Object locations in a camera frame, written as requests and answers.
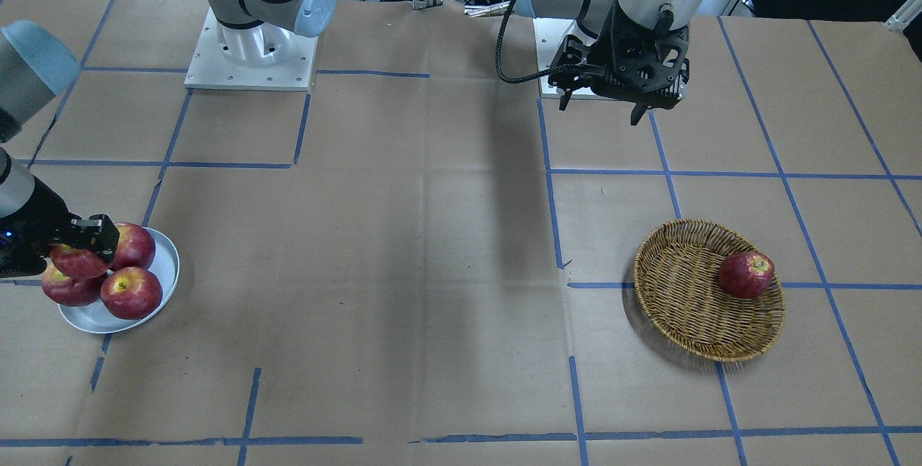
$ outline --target white plate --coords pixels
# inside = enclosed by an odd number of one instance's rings
[[[154,254],[154,262],[148,270],[157,276],[161,286],[164,289],[164,298],[161,304],[157,306],[150,315],[140,319],[140,321],[126,321],[124,318],[109,313],[102,300],[97,300],[93,304],[81,306],[81,308],[70,308],[66,305],[59,305],[63,319],[69,322],[80,331],[88,333],[106,334],[125,331],[138,327],[149,321],[153,315],[157,315],[160,309],[164,309],[167,301],[170,300],[172,293],[176,289],[176,282],[179,279],[179,253],[176,252],[176,246],[170,241],[170,238],[159,233],[157,230],[145,227],[145,230],[154,238],[154,246],[157,252]]]

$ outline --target gray robot arm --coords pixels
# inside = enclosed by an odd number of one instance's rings
[[[0,27],[0,141],[76,79],[70,50],[30,21]],[[44,272],[50,245],[86,248],[112,262],[118,229],[108,216],[82,220],[29,169],[0,148],[0,278]]]
[[[560,109],[566,109],[570,96],[580,88],[590,88],[601,97],[633,102],[631,124],[636,125],[648,109],[671,109],[685,96],[689,80],[689,20],[701,2],[614,0],[599,32],[589,36],[595,39],[590,42],[585,35],[567,34],[551,68],[524,78],[508,78],[501,71],[500,35],[497,73],[506,82],[547,76],[550,85],[560,90]],[[586,16],[585,7],[580,14]]]

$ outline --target wicker basket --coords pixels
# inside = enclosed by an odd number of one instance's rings
[[[633,267],[643,311],[666,338],[699,357],[741,362],[763,354],[784,325],[780,280],[751,300],[717,284],[725,257],[752,250],[740,234],[707,220],[660,225],[643,239]]]

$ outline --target apple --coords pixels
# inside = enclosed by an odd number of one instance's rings
[[[151,233],[135,223],[115,223],[115,227],[119,236],[115,257],[112,259],[112,271],[129,266],[149,268],[157,251]]]
[[[102,257],[90,250],[73,246],[54,245],[50,247],[48,256],[61,273],[78,280],[98,277],[109,269],[109,263],[102,260]]]
[[[46,266],[45,272],[42,273],[42,291],[60,305],[79,308],[82,305],[93,304],[99,299],[105,279],[105,275],[91,279],[67,277],[52,263]]]
[[[113,315],[138,321],[157,309],[164,298],[164,289],[157,276],[147,269],[129,266],[109,275],[99,296]]]
[[[774,263],[761,252],[738,252],[724,259],[717,272],[717,283],[728,295],[754,299],[774,280]]]

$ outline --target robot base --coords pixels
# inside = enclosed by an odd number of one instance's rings
[[[269,65],[238,65],[225,55],[218,21],[208,10],[185,85],[194,89],[309,91],[317,38],[292,34],[289,43],[284,58],[277,58]]]
[[[536,17],[534,19],[534,46],[537,51],[537,69],[543,70],[550,68],[550,64],[557,55],[557,47],[563,36],[572,30],[572,19],[556,19],[555,17]],[[547,84],[547,76],[541,78],[541,98],[556,99],[562,92],[558,91],[556,86]],[[574,101],[576,99],[593,99],[594,101],[613,101],[608,97],[599,97],[589,88],[580,88],[573,91]]]

